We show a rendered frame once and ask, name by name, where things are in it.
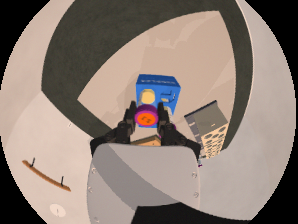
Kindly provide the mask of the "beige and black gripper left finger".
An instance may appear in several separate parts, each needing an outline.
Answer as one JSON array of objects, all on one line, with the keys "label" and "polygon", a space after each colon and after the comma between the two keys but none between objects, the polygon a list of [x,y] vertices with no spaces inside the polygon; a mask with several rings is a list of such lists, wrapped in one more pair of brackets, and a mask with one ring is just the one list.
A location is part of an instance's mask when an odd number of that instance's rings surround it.
[{"label": "beige and black gripper left finger", "polygon": [[129,109],[125,111],[123,121],[120,121],[116,128],[106,133],[105,136],[100,136],[90,141],[92,157],[96,148],[103,143],[130,144],[130,135],[135,132],[136,109],[136,102],[131,101]]}]

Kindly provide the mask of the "blue tube rack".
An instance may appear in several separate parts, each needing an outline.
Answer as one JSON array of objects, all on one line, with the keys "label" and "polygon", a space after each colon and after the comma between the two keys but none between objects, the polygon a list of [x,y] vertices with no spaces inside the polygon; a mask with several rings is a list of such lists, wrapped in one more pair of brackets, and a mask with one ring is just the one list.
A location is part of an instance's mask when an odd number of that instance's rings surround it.
[{"label": "blue tube rack", "polygon": [[172,111],[172,115],[174,114],[181,90],[181,86],[174,76],[139,74],[136,82],[137,106],[140,92],[144,89],[152,89],[155,92],[156,108],[159,101],[168,99],[169,102],[162,101],[163,105],[169,107]]}]

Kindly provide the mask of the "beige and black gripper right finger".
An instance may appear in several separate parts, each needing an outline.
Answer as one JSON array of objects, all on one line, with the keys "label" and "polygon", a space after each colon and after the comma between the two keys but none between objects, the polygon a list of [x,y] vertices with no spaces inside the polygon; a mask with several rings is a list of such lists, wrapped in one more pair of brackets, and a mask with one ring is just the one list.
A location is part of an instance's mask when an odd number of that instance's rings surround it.
[{"label": "beige and black gripper right finger", "polygon": [[175,129],[174,124],[170,123],[169,121],[168,111],[164,110],[163,102],[158,103],[157,110],[157,133],[161,136],[160,146],[187,146],[194,151],[198,162],[201,145],[197,142],[187,139],[183,134]]}]

